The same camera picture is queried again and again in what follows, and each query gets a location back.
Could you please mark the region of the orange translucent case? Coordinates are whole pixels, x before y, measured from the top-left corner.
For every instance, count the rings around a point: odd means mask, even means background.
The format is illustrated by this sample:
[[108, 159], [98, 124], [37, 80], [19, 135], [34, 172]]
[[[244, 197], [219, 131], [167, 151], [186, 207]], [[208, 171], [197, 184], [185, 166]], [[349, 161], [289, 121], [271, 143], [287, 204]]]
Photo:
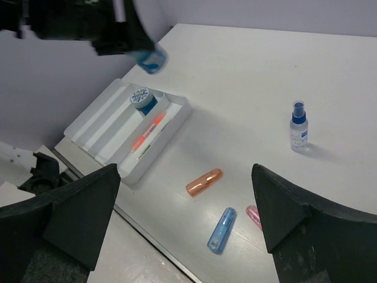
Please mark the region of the orange translucent case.
[[221, 169], [216, 168], [213, 169], [206, 174], [202, 175], [201, 177], [198, 177], [194, 181], [190, 182], [186, 186], [186, 192], [191, 196], [195, 197], [205, 189], [207, 189], [209, 186], [217, 182], [219, 179], [223, 177], [223, 172]]

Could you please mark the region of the blue slime jar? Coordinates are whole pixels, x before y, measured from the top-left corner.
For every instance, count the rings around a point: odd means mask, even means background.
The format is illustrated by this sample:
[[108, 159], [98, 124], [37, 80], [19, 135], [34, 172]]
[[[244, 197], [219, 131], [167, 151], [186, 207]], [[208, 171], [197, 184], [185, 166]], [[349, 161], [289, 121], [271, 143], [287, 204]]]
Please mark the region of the blue slime jar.
[[168, 61], [168, 54], [159, 44], [155, 44], [152, 51], [131, 51], [128, 52], [127, 55], [147, 74], [157, 74], [164, 68]]
[[143, 116], [147, 116], [148, 113], [156, 106], [158, 101], [155, 95], [148, 88], [142, 87], [130, 96], [130, 103]]

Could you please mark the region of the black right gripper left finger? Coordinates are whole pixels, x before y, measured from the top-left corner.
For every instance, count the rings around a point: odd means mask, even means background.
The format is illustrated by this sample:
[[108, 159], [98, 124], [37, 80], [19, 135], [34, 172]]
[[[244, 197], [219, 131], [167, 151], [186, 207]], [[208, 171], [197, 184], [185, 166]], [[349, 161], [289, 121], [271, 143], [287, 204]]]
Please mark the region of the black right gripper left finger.
[[120, 175], [109, 164], [1, 207], [1, 282], [87, 282], [108, 228]]

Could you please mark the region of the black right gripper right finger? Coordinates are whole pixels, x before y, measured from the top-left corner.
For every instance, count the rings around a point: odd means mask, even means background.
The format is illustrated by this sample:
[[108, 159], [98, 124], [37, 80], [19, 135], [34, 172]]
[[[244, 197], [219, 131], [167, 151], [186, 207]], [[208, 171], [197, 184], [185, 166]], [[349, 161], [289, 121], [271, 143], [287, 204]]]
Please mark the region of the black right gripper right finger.
[[323, 198], [257, 163], [251, 179], [279, 282], [376, 282], [376, 215]]

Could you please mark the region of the small clear spray bottle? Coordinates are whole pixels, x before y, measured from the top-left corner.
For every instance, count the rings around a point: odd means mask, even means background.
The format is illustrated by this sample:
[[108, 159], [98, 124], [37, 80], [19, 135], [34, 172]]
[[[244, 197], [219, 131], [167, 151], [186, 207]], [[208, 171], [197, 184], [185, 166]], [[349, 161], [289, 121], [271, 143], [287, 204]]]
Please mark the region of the small clear spray bottle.
[[295, 101], [290, 121], [290, 146], [293, 151], [302, 152], [306, 150], [308, 125], [304, 102]]

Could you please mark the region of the pink translucent case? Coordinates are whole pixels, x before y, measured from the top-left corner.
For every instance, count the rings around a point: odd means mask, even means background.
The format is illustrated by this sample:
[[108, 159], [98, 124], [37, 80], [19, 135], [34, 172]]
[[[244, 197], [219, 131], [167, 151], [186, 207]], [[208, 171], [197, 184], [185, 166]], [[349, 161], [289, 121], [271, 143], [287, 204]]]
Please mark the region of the pink translucent case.
[[249, 218], [255, 223], [255, 225], [262, 231], [262, 224], [260, 221], [259, 212], [257, 210], [257, 207], [250, 205], [246, 208], [246, 214], [249, 216]]

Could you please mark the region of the orange highlighter pen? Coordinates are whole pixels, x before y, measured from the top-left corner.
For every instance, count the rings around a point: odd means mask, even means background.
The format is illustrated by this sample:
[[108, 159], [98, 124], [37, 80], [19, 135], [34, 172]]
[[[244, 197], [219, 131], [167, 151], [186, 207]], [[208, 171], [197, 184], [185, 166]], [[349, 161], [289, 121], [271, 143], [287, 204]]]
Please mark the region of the orange highlighter pen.
[[131, 152], [134, 153], [146, 140], [146, 138], [152, 133], [152, 131], [160, 124], [167, 112], [162, 112], [151, 124], [151, 126], [144, 132], [144, 134], [138, 139], [137, 143], [133, 146]]

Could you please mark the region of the blue translucent case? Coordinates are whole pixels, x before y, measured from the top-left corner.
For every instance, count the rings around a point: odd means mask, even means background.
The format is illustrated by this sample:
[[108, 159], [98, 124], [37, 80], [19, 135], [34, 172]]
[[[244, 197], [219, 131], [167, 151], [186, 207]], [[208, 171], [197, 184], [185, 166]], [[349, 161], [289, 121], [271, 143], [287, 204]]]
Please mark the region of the blue translucent case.
[[233, 208], [226, 208], [220, 217], [213, 233], [211, 234], [207, 247], [214, 254], [221, 254], [232, 231], [237, 212]]

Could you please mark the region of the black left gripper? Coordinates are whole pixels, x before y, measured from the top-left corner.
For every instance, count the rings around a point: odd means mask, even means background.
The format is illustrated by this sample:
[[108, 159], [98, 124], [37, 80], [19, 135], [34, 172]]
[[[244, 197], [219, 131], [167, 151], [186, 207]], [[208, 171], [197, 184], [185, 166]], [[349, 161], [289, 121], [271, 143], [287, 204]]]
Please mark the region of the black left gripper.
[[133, 1], [123, 1], [123, 22], [113, 1], [1, 1], [1, 30], [22, 38], [26, 25], [41, 40], [88, 41], [99, 56], [154, 51]]

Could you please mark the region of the green pen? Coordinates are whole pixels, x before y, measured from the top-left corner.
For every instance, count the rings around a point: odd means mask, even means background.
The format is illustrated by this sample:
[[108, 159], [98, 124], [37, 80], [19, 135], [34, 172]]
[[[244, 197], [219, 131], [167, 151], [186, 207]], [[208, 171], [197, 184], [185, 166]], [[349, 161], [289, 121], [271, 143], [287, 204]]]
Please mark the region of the green pen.
[[149, 148], [152, 146], [152, 144], [157, 140], [157, 138], [160, 136], [160, 134], [164, 131], [164, 129], [171, 122], [171, 120], [172, 120], [172, 118], [169, 119], [169, 121], [162, 127], [162, 129], [158, 132], [158, 134], [155, 137], [153, 137], [151, 142], [147, 145], [147, 147], [145, 149], [143, 149], [143, 151], [139, 154], [139, 156], [137, 157], [136, 160], [140, 160], [145, 155], [145, 153], [149, 150]]

